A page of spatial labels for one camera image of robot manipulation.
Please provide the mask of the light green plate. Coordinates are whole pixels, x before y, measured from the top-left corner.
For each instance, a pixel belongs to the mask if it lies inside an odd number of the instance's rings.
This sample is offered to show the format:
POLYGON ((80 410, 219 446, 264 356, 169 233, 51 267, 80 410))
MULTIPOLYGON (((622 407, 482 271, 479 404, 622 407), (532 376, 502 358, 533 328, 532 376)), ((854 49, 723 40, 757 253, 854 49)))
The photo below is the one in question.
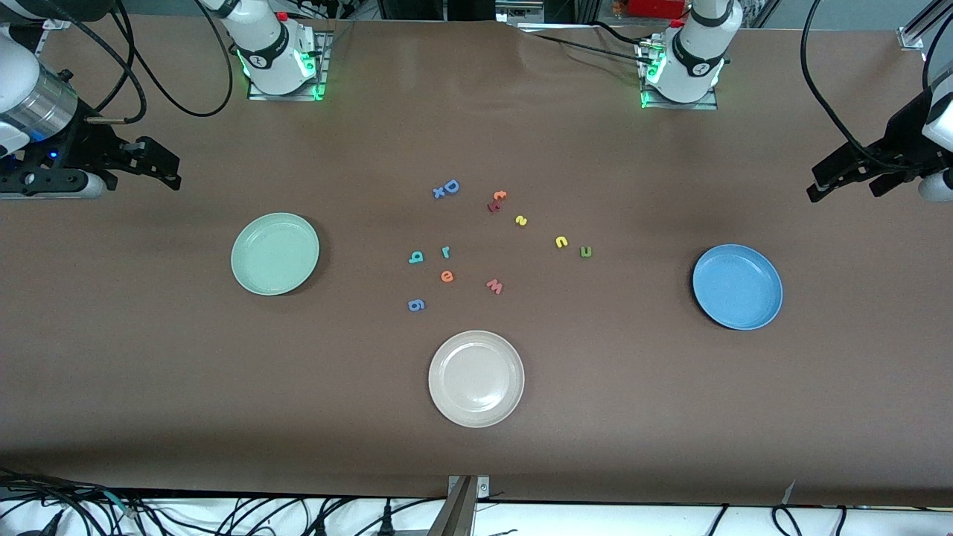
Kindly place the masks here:
POLYGON ((319 265, 319 234, 297 214, 276 211, 255 218, 235 238, 229 265, 242 288, 280 296, 299 288, 319 265))

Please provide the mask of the blue plate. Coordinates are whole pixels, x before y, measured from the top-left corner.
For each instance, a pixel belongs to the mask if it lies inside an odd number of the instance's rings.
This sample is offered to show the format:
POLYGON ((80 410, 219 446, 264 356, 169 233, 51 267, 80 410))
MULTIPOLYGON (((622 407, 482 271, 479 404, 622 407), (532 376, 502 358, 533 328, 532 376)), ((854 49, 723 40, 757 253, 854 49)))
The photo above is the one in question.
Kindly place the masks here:
POLYGON ((782 310, 780 273, 765 255, 745 245, 722 244, 702 253, 691 284, 701 311, 729 329, 760 329, 782 310))

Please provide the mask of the brown table cover sheet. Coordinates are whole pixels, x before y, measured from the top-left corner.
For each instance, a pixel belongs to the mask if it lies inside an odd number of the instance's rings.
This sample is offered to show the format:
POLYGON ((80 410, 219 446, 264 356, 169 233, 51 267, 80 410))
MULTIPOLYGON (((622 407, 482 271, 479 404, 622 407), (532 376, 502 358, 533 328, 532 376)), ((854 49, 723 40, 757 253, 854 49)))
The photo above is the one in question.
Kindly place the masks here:
POLYGON ((953 503, 953 203, 912 184, 808 200, 841 140, 796 31, 740 33, 708 112, 641 109, 619 59, 497 22, 343 33, 321 102, 239 95, 195 119, 153 96, 123 135, 180 156, 177 192, 124 176, 98 200, 0 202, 0 466, 408 497, 486 474, 505 501, 767 505, 796 479, 799 503, 953 503), (313 225, 319 265, 259 296, 229 256, 276 211, 313 225), (728 243, 780 273, 765 327, 695 302, 695 262, 728 243), (481 430, 427 381, 471 330, 526 376, 481 430))

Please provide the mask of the red box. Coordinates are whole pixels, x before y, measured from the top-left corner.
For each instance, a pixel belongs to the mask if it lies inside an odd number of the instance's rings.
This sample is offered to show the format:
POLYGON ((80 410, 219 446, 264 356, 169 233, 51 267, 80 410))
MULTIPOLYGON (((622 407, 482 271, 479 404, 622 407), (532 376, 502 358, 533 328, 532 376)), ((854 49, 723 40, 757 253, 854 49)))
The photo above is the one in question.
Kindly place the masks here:
POLYGON ((632 17, 680 19, 689 0, 624 0, 625 12, 632 17))

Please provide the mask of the black equipment box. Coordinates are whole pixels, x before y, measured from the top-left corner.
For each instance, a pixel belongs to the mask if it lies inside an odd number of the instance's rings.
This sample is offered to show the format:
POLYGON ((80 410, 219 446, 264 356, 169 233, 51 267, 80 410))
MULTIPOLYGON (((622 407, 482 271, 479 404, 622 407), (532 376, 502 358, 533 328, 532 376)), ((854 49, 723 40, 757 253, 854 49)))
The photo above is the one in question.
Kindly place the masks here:
POLYGON ((496 0, 377 0, 385 20, 497 21, 496 0))

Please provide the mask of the beige plate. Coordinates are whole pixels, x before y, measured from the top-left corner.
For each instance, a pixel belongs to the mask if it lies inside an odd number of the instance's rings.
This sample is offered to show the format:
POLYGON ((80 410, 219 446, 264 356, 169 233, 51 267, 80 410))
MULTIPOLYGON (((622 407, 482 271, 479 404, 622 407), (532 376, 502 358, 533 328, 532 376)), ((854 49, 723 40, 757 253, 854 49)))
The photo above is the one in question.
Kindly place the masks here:
POLYGON ((444 418, 470 430, 492 427, 520 404, 526 376, 520 353, 494 332, 450 336, 433 354, 428 390, 444 418))

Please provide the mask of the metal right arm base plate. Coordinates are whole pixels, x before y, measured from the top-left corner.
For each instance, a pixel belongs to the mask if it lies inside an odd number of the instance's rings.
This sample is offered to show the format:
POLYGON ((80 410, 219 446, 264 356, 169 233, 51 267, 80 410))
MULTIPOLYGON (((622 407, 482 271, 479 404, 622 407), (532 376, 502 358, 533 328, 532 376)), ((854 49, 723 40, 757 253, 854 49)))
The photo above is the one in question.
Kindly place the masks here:
POLYGON ((268 94, 253 83, 251 74, 244 67, 244 74, 249 81, 247 89, 249 101, 323 101, 329 77, 334 35, 326 31, 315 31, 313 28, 303 27, 299 30, 299 36, 295 45, 295 75, 301 81, 301 85, 286 94, 268 94))

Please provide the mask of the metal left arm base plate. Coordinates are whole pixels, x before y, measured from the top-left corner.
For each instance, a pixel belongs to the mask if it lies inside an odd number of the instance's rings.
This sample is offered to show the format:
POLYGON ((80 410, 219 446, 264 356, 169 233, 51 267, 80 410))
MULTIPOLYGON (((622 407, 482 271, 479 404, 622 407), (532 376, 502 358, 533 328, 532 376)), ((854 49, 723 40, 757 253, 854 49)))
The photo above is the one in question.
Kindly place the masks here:
POLYGON ((640 99, 643 108, 715 111, 718 108, 715 84, 724 68, 724 59, 715 64, 699 63, 688 68, 672 54, 661 33, 634 45, 640 64, 640 99))

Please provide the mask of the silver metal frame piece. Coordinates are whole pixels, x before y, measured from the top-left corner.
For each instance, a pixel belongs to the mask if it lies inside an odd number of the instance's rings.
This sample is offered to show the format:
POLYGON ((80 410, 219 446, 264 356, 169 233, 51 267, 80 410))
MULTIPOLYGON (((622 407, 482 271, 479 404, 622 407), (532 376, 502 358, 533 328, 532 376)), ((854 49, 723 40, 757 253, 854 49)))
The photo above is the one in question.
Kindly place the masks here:
POLYGON ((514 27, 572 25, 576 0, 496 0, 496 17, 514 27))

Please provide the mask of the grey aluminium profile post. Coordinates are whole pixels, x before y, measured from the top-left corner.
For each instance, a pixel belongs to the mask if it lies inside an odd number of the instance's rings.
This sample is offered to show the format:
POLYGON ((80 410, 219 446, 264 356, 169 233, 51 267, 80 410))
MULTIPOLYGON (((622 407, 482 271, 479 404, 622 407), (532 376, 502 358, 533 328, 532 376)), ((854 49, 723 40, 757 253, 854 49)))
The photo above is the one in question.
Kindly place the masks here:
POLYGON ((479 478, 457 477, 427 536, 472 536, 477 499, 479 478))

